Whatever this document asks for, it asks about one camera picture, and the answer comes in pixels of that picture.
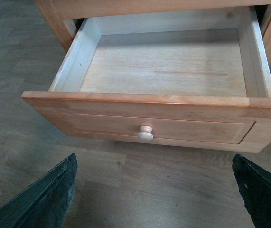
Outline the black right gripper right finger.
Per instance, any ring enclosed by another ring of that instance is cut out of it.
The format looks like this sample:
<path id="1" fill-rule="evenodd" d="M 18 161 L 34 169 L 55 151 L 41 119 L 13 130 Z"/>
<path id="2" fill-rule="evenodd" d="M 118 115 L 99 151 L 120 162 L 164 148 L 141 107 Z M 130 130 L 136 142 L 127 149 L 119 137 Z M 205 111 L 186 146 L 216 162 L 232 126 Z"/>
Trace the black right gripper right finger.
<path id="1" fill-rule="evenodd" d="M 271 173 L 240 154 L 232 169 L 244 206 L 256 228 L 271 228 Z"/>

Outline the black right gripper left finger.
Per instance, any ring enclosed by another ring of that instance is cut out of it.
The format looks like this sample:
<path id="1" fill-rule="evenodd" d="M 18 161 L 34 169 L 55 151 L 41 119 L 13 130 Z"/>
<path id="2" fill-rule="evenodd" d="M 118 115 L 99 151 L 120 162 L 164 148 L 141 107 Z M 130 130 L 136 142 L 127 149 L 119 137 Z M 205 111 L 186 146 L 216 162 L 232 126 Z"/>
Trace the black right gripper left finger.
<path id="1" fill-rule="evenodd" d="M 77 174 L 74 153 L 0 208 L 0 228 L 60 228 Z"/>

